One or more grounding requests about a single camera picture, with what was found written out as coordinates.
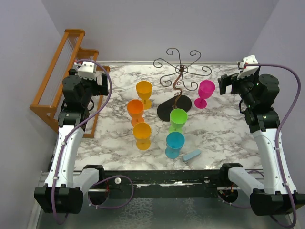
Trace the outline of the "orange wine glass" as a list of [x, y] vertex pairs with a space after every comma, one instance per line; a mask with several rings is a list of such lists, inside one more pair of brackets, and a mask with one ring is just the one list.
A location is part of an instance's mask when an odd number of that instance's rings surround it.
[[131, 124], [135, 126], [138, 123], [145, 122], [143, 115], [143, 103], [140, 100], [131, 100], [127, 104], [127, 111], [129, 116], [132, 118]]

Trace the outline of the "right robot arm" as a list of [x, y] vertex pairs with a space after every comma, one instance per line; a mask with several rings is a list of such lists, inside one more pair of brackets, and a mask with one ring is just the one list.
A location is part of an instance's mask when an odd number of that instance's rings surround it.
[[292, 205], [305, 204], [304, 194], [298, 193], [290, 177], [281, 135], [277, 134], [280, 119], [272, 107], [279, 89], [279, 81], [270, 74], [252, 74], [238, 79], [236, 74], [222, 75], [218, 79], [220, 94], [231, 86], [231, 94], [240, 95], [246, 109], [243, 111], [250, 133], [257, 144], [264, 172], [264, 182], [252, 177], [239, 163], [224, 163], [219, 181], [229, 187], [236, 184], [250, 199], [250, 206], [258, 216], [287, 215]]

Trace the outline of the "pink wine glass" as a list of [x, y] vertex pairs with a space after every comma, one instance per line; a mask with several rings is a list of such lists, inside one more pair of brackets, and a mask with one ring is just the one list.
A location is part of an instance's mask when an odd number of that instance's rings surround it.
[[197, 108], [204, 109], [207, 106], [207, 99], [212, 96], [216, 87], [215, 84], [210, 80], [203, 80], [198, 89], [199, 98], [194, 102]]

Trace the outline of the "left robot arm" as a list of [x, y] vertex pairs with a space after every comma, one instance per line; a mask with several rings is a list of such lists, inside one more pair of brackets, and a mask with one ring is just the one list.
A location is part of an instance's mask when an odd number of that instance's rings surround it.
[[105, 184], [102, 168], [85, 166], [74, 175], [76, 154], [84, 136], [89, 118], [89, 103], [93, 96], [108, 95], [108, 77], [101, 74], [102, 84], [97, 80], [82, 79], [71, 74], [62, 81], [64, 105], [58, 116], [58, 140], [49, 174], [42, 187], [36, 187], [34, 198], [46, 213], [78, 214], [83, 205], [84, 194], [93, 186]]

